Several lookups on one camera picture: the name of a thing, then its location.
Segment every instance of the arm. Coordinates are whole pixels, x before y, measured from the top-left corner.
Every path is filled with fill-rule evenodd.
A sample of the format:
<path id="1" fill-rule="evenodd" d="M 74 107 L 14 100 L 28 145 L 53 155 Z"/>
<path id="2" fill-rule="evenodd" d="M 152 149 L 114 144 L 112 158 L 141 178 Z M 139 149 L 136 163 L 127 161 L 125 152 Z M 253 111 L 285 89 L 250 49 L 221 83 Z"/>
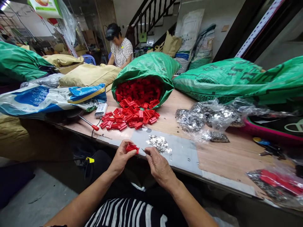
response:
<path id="1" fill-rule="evenodd" d="M 83 227 L 98 207 L 112 182 L 123 172 L 127 160 L 136 154 L 136 150 L 126 153 L 125 148 L 128 143 L 132 143 L 132 141 L 123 140 L 108 170 L 44 226 Z"/>
<path id="2" fill-rule="evenodd" d="M 214 219 L 190 194 L 184 184 L 178 180 L 168 161 L 156 148 L 145 148 L 151 174 L 161 187 L 167 190 L 180 208 L 189 226 L 217 227 Z"/>
<path id="3" fill-rule="evenodd" d="M 120 67 L 121 69 L 123 69 L 125 66 L 127 66 L 131 61 L 132 61 L 132 55 L 131 54 L 128 59 L 126 60 L 126 62 Z"/>
<path id="4" fill-rule="evenodd" d="M 108 64 L 107 65 L 113 65 L 115 62 L 115 56 L 113 53 L 111 53 L 111 56 L 110 56 L 110 59 L 108 61 Z"/>

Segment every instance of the blue plastic chair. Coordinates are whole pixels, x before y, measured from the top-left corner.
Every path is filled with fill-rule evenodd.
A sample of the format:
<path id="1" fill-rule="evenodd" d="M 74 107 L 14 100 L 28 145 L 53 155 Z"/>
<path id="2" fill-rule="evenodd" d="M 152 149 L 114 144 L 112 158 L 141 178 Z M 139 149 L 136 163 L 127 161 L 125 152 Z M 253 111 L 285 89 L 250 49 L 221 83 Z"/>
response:
<path id="1" fill-rule="evenodd" d="M 82 55 L 82 57 L 84 58 L 85 63 L 87 63 L 87 64 L 92 63 L 92 64 L 96 65 L 96 61 L 95 61 L 93 56 L 91 56 L 91 55 Z"/>

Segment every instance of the hand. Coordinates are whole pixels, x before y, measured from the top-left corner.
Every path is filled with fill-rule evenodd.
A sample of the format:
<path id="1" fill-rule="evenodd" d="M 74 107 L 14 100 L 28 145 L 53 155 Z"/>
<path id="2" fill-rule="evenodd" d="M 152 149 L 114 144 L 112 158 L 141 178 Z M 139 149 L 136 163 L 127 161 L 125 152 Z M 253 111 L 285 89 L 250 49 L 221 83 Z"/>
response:
<path id="1" fill-rule="evenodd" d="M 121 142 L 114 156 L 113 161 L 111 162 L 110 166 L 107 169 L 107 171 L 113 173 L 116 177 L 123 172 L 127 161 L 137 153 L 136 150 L 132 150 L 126 153 L 125 149 L 128 143 L 133 143 L 133 142 L 131 140 L 123 140 Z"/>
<path id="2" fill-rule="evenodd" d="M 152 176 L 161 187 L 171 193 L 173 189 L 178 187 L 179 180 L 168 164 L 168 161 L 160 155 L 155 147 L 147 147 L 144 151 L 148 164 L 151 167 Z"/>

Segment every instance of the stair railing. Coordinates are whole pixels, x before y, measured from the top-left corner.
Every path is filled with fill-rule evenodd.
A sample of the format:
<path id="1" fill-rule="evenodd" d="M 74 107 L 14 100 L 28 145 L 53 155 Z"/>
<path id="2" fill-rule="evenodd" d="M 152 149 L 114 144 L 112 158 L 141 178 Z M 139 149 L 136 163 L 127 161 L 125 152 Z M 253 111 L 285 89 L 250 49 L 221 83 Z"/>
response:
<path id="1" fill-rule="evenodd" d="M 128 26 L 133 27 L 136 31 L 136 44 L 135 47 L 138 46 L 139 42 L 139 29 L 140 33 L 143 32 L 142 28 L 142 18 L 144 17 L 144 32 L 148 33 L 157 23 L 158 21 L 164 16 L 164 14 L 168 15 L 168 9 L 174 4 L 176 0 L 158 0 L 159 3 L 159 12 L 158 15 L 156 15 L 156 6 L 157 6 L 157 0 L 151 0 L 148 3 L 149 0 L 144 0 L 143 3 L 140 5 L 138 11 L 136 12 L 135 16 L 131 20 Z M 162 1 L 164 1 L 164 7 L 163 12 L 161 11 Z"/>

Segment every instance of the person's left hand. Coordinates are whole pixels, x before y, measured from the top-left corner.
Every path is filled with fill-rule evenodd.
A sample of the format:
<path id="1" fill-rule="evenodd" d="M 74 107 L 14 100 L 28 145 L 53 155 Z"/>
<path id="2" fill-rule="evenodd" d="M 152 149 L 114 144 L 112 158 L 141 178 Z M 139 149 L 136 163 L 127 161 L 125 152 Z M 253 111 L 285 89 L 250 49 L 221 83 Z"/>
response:
<path id="1" fill-rule="evenodd" d="M 121 142 L 114 156 L 113 161 L 108 167 L 107 171 L 115 174 L 116 176 L 119 176 L 123 172 L 127 161 L 137 153 L 136 150 L 132 150 L 126 153 L 126 147 L 128 143 L 133 143 L 133 142 L 131 140 L 123 140 Z"/>

